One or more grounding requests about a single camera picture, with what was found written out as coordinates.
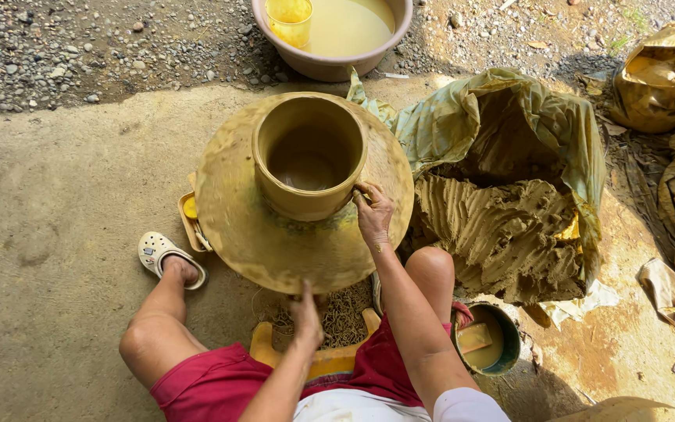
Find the white shirt sleeve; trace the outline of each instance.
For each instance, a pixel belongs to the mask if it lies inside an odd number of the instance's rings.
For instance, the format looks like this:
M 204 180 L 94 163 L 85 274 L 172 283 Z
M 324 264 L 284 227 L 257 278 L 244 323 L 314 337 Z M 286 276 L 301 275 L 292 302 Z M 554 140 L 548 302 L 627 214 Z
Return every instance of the white shirt sleeve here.
M 434 404 L 435 422 L 509 422 L 509 418 L 488 394 L 462 387 L 447 390 Z

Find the grass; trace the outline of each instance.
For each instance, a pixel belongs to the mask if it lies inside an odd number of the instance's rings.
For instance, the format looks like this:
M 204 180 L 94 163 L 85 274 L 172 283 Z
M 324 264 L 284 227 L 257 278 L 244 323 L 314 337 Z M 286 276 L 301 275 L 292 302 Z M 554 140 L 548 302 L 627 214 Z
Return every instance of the grass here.
M 611 57 L 614 57 L 616 54 L 619 53 L 619 50 L 626 45 L 626 43 L 629 43 L 629 36 L 624 35 L 623 37 L 619 38 L 616 41 L 612 41 L 610 44 L 608 44 L 608 55 Z
M 624 9 L 621 13 L 639 32 L 645 32 L 648 28 L 648 22 L 645 15 L 640 12 L 640 9 Z

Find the leg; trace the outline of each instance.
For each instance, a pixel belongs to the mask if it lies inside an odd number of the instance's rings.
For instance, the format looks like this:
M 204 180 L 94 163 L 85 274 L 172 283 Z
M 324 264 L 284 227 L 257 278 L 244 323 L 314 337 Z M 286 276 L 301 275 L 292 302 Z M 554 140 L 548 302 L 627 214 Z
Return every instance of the leg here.
M 118 346 L 147 389 L 184 359 L 208 350 L 184 326 L 184 283 L 196 280 L 196 268 L 176 255 L 165 257 L 161 264 L 163 278 L 129 321 Z
M 426 246 L 415 251 L 405 270 L 424 294 L 431 308 L 443 323 L 450 322 L 452 291 L 455 289 L 455 264 L 442 249 Z

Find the pottery wheel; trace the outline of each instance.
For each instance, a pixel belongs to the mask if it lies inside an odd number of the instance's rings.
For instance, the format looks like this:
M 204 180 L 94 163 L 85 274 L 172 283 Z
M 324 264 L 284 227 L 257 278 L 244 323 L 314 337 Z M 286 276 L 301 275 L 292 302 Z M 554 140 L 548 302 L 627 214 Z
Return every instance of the pottery wheel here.
M 205 149 L 195 188 L 202 232 L 234 271 L 274 291 L 301 293 L 302 280 L 314 293 L 351 286 L 374 270 L 352 202 L 317 222 L 300 222 L 273 211 L 254 178 L 252 133 L 275 104 L 303 95 L 274 95 L 239 110 L 215 132 Z M 309 92 L 309 95 L 335 99 Z M 378 182 L 395 202 L 389 240 L 397 248 L 413 211 L 410 165 L 392 133 L 369 111 L 341 99 L 368 139 L 360 180 Z

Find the yellow stool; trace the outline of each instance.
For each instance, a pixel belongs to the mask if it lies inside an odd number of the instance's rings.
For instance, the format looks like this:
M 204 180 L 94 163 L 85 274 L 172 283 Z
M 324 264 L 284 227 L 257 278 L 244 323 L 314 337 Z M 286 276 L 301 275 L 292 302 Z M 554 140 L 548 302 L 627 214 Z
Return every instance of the yellow stool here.
M 336 349 L 317 350 L 314 354 L 314 360 L 309 369 L 309 376 L 306 379 L 315 379 L 317 377 L 334 374 L 336 372 L 352 371 L 355 366 L 355 352 L 359 347 L 369 339 L 374 331 L 380 327 L 380 317 L 374 312 L 373 308 L 367 308 L 361 311 L 364 317 L 366 330 L 369 334 L 361 342 L 354 345 L 345 346 Z M 283 354 L 272 348 L 272 324 L 269 322 L 260 322 L 254 329 L 251 337 L 251 347 L 249 354 L 256 361 L 277 368 Z

